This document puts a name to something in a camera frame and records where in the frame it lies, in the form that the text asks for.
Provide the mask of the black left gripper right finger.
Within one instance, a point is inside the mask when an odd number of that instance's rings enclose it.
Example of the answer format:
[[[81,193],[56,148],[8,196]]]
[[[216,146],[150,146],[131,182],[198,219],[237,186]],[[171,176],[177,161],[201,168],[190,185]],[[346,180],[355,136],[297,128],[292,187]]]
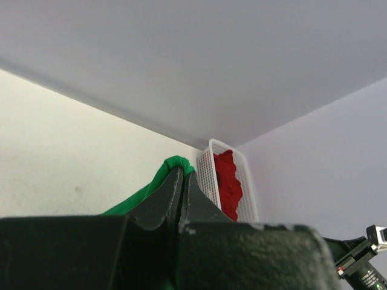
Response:
[[[180,223],[233,223],[200,189],[197,172],[184,179]]]

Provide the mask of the white plastic basket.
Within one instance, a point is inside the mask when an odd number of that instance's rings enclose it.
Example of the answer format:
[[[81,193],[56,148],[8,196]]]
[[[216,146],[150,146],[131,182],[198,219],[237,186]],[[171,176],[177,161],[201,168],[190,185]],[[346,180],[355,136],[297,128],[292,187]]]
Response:
[[[236,209],[238,214],[237,221],[258,222],[256,198],[247,161],[244,155],[232,146],[214,138],[209,140],[209,145],[197,157],[197,174],[200,189],[219,209],[222,209],[214,155],[219,155],[227,150],[233,152],[233,160],[236,165],[235,177],[241,183],[242,190],[242,198]]]

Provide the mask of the dark red t-shirt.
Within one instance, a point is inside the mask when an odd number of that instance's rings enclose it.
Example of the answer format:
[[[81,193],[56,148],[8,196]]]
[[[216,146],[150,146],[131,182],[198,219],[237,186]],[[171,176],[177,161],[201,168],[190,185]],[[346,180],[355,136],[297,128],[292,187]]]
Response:
[[[233,160],[233,151],[227,150],[221,154],[213,154],[215,172],[223,213],[236,222],[237,209],[243,196],[240,181],[236,178],[236,165]]]

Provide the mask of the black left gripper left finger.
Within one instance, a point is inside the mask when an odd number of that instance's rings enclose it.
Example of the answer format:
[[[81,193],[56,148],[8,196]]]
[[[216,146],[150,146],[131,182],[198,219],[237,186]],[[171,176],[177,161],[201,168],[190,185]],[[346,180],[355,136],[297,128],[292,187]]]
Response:
[[[147,231],[175,231],[183,179],[183,169],[173,168],[161,186],[128,213],[130,221]]]

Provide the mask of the green t-shirt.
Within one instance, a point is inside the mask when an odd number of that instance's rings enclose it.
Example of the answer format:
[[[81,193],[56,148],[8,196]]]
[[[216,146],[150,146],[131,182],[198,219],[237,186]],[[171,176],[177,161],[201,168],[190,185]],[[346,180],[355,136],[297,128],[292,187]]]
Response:
[[[167,178],[168,174],[170,174],[172,169],[177,167],[183,169],[184,178],[195,171],[194,166],[191,165],[191,163],[187,158],[179,155],[169,157],[164,160],[164,162],[157,170],[154,178],[149,184],[141,188],[139,191],[137,191],[136,193],[134,193],[132,196],[125,199],[121,203],[103,212],[102,215],[127,214],[129,211],[131,211],[133,208],[138,206],[145,199],[150,197],[150,195],[153,194],[153,192],[155,192],[156,189],[158,189],[162,185],[162,183],[165,181],[165,179]]]

